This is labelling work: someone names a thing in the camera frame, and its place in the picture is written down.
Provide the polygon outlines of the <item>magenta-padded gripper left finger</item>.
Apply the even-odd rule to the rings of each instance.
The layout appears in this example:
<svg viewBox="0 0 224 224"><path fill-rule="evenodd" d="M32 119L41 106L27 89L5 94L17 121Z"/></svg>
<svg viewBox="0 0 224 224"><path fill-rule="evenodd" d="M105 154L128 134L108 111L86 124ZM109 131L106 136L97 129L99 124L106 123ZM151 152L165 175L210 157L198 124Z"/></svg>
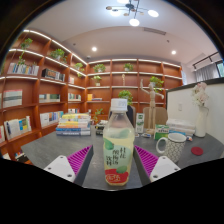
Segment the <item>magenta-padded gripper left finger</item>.
<svg viewBox="0 0 224 224"><path fill-rule="evenodd" d="M59 155L44 170L82 186L92 156L93 146L90 145L69 156Z"/></svg>

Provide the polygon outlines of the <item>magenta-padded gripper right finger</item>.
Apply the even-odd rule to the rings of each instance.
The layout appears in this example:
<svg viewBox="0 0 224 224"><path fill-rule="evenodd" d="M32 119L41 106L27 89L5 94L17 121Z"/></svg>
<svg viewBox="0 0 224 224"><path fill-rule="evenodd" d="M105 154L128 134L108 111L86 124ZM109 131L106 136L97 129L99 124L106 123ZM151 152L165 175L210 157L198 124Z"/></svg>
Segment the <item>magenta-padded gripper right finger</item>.
<svg viewBox="0 0 224 224"><path fill-rule="evenodd" d="M143 186L180 170L168 157L158 157L137 145L134 146L134 159Z"/></svg>

